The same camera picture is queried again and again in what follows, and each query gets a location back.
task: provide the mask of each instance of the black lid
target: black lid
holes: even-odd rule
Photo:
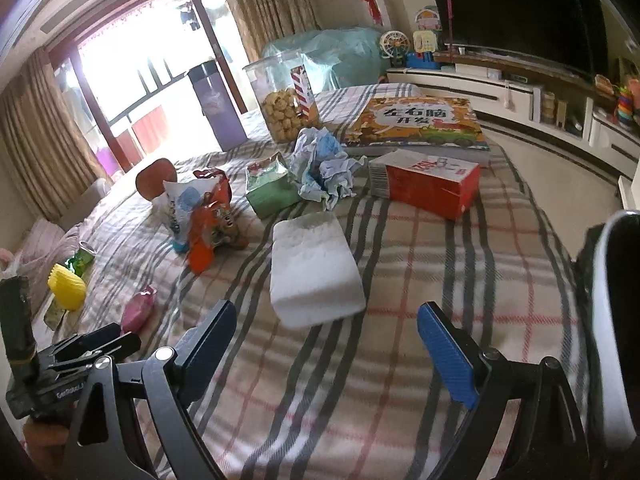
[[[191,83],[197,83],[201,79],[217,73],[218,65],[216,64],[216,60],[209,59],[201,65],[194,66],[191,70],[189,70],[188,75],[189,79],[191,79]]]

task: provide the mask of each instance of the television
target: television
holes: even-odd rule
[[[599,0],[451,0],[454,45],[532,57],[593,77],[608,72]],[[436,0],[449,42],[447,0]]]

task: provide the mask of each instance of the open green carton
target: open green carton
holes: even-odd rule
[[[246,167],[246,198],[260,220],[302,200],[280,152]]]

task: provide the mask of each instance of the pink candy package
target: pink candy package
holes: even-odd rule
[[[151,316],[155,301],[156,290],[151,285],[147,285],[143,290],[135,294],[129,300],[122,313],[122,321],[120,322],[122,333],[138,333],[146,323],[146,320],[149,319],[149,316]]]

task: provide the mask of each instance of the red box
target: red box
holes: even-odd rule
[[[443,156],[397,150],[369,161],[371,194],[455,220],[473,203],[480,166]]]

